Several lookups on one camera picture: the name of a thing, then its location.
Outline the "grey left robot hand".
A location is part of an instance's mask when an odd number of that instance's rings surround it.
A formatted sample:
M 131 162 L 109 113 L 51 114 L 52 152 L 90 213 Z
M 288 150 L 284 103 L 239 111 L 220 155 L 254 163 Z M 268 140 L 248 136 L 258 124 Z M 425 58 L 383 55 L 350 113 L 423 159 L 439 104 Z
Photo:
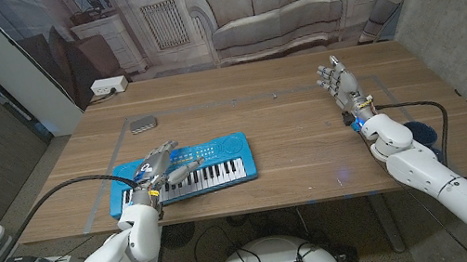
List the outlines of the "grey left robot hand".
M 133 205 L 145 204 L 153 207 L 158 204 L 159 196 L 155 194 L 156 191 L 165 184 L 179 184 L 204 162 L 202 157 L 198 157 L 191 163 L 181 165 L 175 171 L 167 174 L 166 171 L 171 166 L 171 152 L 177 145 L 177 141 L 166 141 L 160 147 L 150 151 L 138 165 L 133 178 L 137 183 L 137 188 L 133 190 Z

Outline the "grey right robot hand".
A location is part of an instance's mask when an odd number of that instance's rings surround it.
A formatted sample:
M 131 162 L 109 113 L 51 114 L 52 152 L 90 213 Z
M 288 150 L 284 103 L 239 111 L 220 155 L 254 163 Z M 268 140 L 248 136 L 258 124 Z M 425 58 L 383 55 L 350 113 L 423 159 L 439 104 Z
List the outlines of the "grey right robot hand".
M 365 123 L 372 118 L 372 96 L 367 96 L 356 77 L 333 55 L 329 56 L 330 67 L 318 67 L 317 83 L 326 89 L 336 100 L 342 111 L 349 112 L 354 118 Z

